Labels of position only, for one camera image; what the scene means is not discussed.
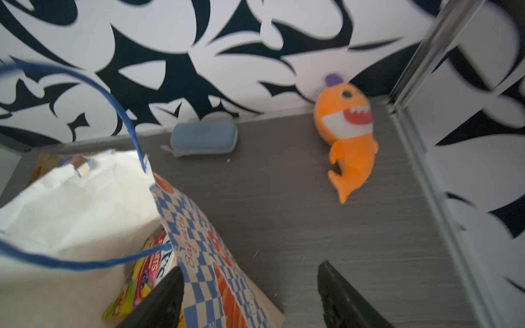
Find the wood-grain floor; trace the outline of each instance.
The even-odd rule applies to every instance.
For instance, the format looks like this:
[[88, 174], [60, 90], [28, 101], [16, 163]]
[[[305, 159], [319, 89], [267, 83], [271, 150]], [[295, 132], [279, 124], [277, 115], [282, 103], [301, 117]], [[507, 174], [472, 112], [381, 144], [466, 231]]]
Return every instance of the wood-grain floor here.
[[[326, 259], [396, 327], [476, 327], [394, 127], [383, 107], [373, 113], [375, 167], [344, 205], [327, 178], [329, 147], [309, 114], [239, 124], [238, 145], [228, 155], [174, 158], [159, 149], [168, 134], [143, 137], [141, 145], [284, 312], [285, 327], [324, 327], [316, 276]], [[53, 152], [111, 146], [131, 143]], [[27, 183], [36, 153], [23, 157], [0, 204]]]

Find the patterned wall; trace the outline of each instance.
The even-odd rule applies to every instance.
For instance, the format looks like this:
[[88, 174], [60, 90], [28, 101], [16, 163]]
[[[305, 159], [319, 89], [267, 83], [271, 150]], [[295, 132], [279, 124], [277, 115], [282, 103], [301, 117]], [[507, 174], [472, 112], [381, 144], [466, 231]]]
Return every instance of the patterned wall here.
[[[439, 2], [0, 0], [0, 59], [88, 75], [140, 132], [311, 104], [331, 72], [386, 94]], [[0, 80], [0, 133], [39, 146], [127, 132], [87, 85], [21, 72]]]
[[486, 2], [408, 106], [508, 327], [525, 322], [524, 57], [525, 2]]

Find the plush toy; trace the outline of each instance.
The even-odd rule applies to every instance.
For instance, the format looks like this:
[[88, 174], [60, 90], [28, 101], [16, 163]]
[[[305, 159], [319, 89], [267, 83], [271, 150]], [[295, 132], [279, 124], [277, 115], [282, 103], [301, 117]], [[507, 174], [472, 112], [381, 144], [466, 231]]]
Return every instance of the plush toy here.
[[328, 88], [319, 96], [313, 118], [321, 137], [332, 146], [330, 162], [337, 162], [341, 169], [341, 175], [328, 171], [328, 178], [343, 204], [370, 176], [379, 147], [366, 96], [336, 74], [325, 81]]

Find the snack package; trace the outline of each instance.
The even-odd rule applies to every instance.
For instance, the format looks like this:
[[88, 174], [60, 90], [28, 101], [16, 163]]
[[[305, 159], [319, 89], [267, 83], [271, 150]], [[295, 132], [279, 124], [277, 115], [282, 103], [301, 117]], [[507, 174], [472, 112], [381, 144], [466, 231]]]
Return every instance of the snack package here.
[[[114, 149], [108, 149], [104, 152], [114, 151]], [[53, 155], [48, 153], [40, 153], [38, 154], [36, 168], [31, 174], [31, 178], [29, 179], [29, 183], [27, 185], [37, 181], [41, 176], [45, 175], [55, 167], [61, 167], [66, 164], [72, 164], [77, 171], [78, 176], [82, 177], [91, 168], [92, 162], [89, 158], [98, 153], [100, 152], [71, 155]]]
[[[166, 231], [162, 231], [146, 240], [142, 250], [170, 242]], [[155, 286], [164, 278], [174, 263], [173, 250], [161, 251], [136, 261], [126, 278], [126, 282], [117, 299], [106, 309], [102, 318], [109, 319], [115, 315], [126, 316], [148, 296]]]

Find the blue rope handle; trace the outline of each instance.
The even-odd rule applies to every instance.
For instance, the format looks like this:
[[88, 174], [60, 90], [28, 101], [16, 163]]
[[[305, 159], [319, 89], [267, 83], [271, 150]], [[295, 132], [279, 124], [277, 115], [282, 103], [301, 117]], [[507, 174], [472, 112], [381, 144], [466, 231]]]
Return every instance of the blue rope handle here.
[[140, 150], [139, 141], [137, 140], [137, 134], [135, 133], [133, 123], [131, 123], [130, 118], [128, 117], [126, 111], [124, 110], [124, 108], [122, 108], [122, 105], [118, 102], [118, 100], [115, 99], [115, 97], [112, 94], [110, 94], [106, 89], [104, 89], [104, 87], [102, 87], [100, 84], [96, 83], [92, 79], [88, 78], [87, 76], [67, 68], [47, 64], [33, 64], [23, 61], [17, 61], [17, 63], [15, 64], [6, 64], [0, 66], [0, 78], [17, 70], [33, 71], [43, 74], [66, 74], [94, 87], [109, 101], [113, 108], [115, 108], [117, 115], [120, 117], [120, 119], [128, 129], [128, 132], [131, 136], [131, 140], [133, 140], [133, 144], [135, 145], [136, 152], [139, 154], [140, 165], [142, 166], [144, 172], [146, 172], [146, 164], [144, 162], [144, 157], [142, 156], [142, 151]]
[[[43, 74], [67, 74], [82, 82], [89, 84], [90, 86], [98, 90], [100, 93], [102, 93], [102, 95], [109, 101], [113, 108], [115, 108], [117, 115], [120, 117], [120, 119], [128, 129], [128, 132], [131, 136], [131, 140], [133, 140], [133, 144], [135, 145], [136, 151], [139, 155], [140, 165], [142, 166], [144, 172], [146, 172], [144, 157], [142, 156], [139, 141], [137, 140], [137, 134], [135, 133], [135, 128], [133, 127], [131, 120], [126, 115], [124, 108], [122, 108], [121, 104], [119, 104], [115, 97], [112, 94], [110, 94], [106, 89], [104, 89], [101, 85], [88, 78], [87, 76], [67, 68], [47, 64], [33, 64], [22, 61], [18, 61], [16, 64], [6, 64], [0, 66], [0, 78], [17, 70], [33, 71]], [[66, 269], [71, 271], [87, 271], [116, 267], [118, 265], [134, 262], [143, 257], [150, 256], [157, 252], [170, 249], [172, 249], [172, 245], [170, 242], [168, 242], [167, 244], [158, 245], [145, 251], [141, 251], [139, 253], [118, 259], [110, 259], [105, 261], [76, 262], [60, 260], [46, 255], [27, 253], [6, 243], [5, 241], [0, 240], [0, 255], [2, 256], [10, 257], [19, 262], [34, 264], [39, 267], [50, 269]]]
[[173, 249], [173, 247], [171, 246], [171, 242], [168, 242], [166, 244], [157, 245], [147, 250], [135, 253], [133, 255], [124, 256], [118, 259], [77, 262], [60, 260], [46, 255], [27, 253], [0, 240], [0, 255], [10, 257], [12, 259], [17, 260], [18, 262], [34, 264], [39, 267], [49, 269], [65, 269], [70, 271], [88, 271], [112, 268], [121, 264], [137, 261], [138, 259], [153, 255], [160, 251], [166, 251], [171, 249]]

